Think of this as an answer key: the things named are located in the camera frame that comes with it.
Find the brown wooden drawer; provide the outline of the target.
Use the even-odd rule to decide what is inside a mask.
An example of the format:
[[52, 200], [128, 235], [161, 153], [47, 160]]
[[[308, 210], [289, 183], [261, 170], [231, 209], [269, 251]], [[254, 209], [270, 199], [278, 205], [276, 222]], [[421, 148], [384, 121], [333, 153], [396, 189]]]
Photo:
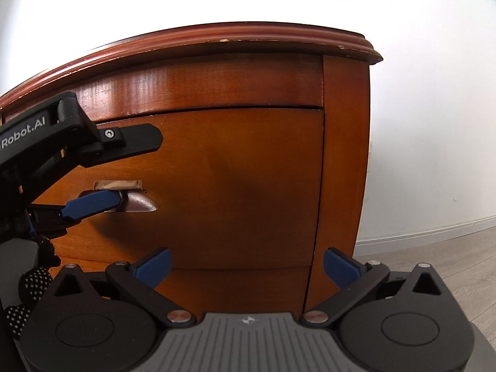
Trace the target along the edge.
[[159, 247], [181, 269], [307, 267], [318, 218], [324, 115], [218, 109], [150, 118], [154, 153], [77, 168], [44, 195], [63, 204], [97, 180], [142, 180], [155, 212], [105, 212], [55, 241], [59, 255], [134, 261]]

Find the brown tape piece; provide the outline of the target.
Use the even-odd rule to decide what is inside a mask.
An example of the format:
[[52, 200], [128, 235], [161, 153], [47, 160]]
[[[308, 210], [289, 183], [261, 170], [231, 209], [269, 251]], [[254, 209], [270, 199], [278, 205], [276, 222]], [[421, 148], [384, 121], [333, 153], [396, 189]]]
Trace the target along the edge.
[[93, 183], [95, 191], [110, 190], [110, 191], [133, 191], [142, 190], [142, 180], [97, 180]]

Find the black polka dot sleeve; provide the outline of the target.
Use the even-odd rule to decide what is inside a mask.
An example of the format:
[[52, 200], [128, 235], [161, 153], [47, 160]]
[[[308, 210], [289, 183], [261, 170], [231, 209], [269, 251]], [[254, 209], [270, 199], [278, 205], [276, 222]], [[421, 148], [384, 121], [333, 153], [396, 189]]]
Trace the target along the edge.
[[30, 314], [53, 278], [49, 269], [60, 265], [48, 238], [14, 238], [1, 244], [1, 301], [12, 337], [20, 339]]

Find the brown wooden nightstand cabinet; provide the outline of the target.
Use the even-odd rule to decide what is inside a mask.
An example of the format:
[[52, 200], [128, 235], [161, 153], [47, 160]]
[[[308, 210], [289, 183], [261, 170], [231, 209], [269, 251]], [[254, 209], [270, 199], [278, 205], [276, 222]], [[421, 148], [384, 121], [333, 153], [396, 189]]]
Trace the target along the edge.
[[369, 68], [360, 34], [227, 23], [120, 41], [35, 76], [1, 98], [1, 119], [74, 91], [100, 127], [151, 123], [156, 152], [77, 168], [41, 196], [63, 203], [104, 181], [141, 204], [57, 238], [64, 264], [103, 270], [159, 247], [159, 292], [190, 312], [301, 314], [336, 292], [324, 252], [351, 254], [365, 190]]

